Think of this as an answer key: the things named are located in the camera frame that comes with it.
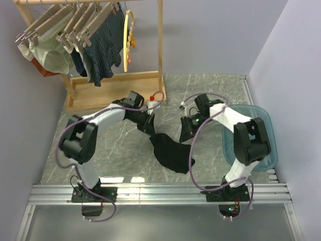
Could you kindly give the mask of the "black boxer underwear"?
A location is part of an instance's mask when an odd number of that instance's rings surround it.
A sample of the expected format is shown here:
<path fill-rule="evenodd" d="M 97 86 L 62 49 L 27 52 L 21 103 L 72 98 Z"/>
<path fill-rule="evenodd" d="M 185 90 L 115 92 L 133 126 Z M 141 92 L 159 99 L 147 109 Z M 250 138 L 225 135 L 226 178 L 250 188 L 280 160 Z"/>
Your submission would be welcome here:
<path fill-rule="evenodd" d="M 189 172 L 191 145 L 178 143 L 164 133 L 155 134 L 149 140 L 153 145 L 154 156 L 163 167 L 176 173 Z"/>

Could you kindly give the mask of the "yellow wavy clip hanger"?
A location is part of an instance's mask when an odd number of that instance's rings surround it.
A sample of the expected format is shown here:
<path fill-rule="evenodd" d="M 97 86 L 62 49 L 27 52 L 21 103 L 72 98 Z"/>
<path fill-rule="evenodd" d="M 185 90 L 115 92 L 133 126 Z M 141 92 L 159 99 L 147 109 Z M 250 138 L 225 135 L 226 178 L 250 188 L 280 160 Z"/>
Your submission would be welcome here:
<path fill-rule="evenodd" d="M 123 68 L 124 72 L 128 71 L 128 66 L 131 64 L 130 48 L 135 48 L 136 43 L 133 37 L 133 27 L 135 18 L 131 10 L 126 11 L 123 31 Z"/>

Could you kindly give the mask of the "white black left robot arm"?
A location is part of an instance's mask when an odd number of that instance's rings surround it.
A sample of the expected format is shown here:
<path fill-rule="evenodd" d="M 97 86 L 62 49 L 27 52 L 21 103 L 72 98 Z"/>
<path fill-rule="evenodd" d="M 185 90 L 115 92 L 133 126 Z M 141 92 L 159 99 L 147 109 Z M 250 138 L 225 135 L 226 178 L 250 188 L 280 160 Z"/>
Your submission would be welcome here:
<path fill-rule="evenodd" d="M 68 120 L 56 150 L 62 151 L 70 164 L 63 165 L 60 160 L 56 162 L 62 169 L 75 169 L 79 189 L 83 190 L 83 196 L 88 201 L 95 202 L 102 195 L 101 181 L 91 161 L 98 135 L 123 120 L 136 124 L 139 131 L 149 136 L 155 134 L 153 111 L 161 105 L 161 101 L 152 95 L 146 108 L 143 108 L 144 103 L 142 95 L 131 91 L 128 97 L 117 99 L 100 111 L 85 116 L 74 115 Z"/>

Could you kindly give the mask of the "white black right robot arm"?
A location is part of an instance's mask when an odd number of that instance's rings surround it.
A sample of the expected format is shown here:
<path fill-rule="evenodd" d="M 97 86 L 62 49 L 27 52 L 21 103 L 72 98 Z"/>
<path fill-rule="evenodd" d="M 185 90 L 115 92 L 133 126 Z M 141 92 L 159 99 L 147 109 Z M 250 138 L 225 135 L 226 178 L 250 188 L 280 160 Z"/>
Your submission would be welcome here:
<path fill-rule="evenodd" d="M 263 119 L 242 115 L 227 105 L 227 98 L 217 95 L 216 100 L 209 100 L 209 95 L 208 92 L 192 95 L 198 113 L 190 115 L 186 112 L 181 118 L 179 141 L 192 140 L 195 144 L 201 129 L 210 121 L 216 121 L 232 132 L 235 161 L 223 177 L 221 186 L 207 189 L 192 181 L 204 192 L 221 190 L 222 197 L 231 201 L 245 186 L 252 170 L 270 154 L 271 144 Z"/>

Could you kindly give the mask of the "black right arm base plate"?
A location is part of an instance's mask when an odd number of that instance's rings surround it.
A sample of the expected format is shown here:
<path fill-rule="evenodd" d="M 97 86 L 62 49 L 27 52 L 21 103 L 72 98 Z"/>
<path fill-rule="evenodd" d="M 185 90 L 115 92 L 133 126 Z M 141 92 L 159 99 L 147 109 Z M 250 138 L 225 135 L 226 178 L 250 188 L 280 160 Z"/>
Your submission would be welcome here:
<path fill-rule="evenodd" d="M 217 191 L 201 191 L 201 193 L 205 194 L 207 202 L 233 202 L 250 200 L 250 192 L 245 184 L 236 188 L 227 186 Z"/>

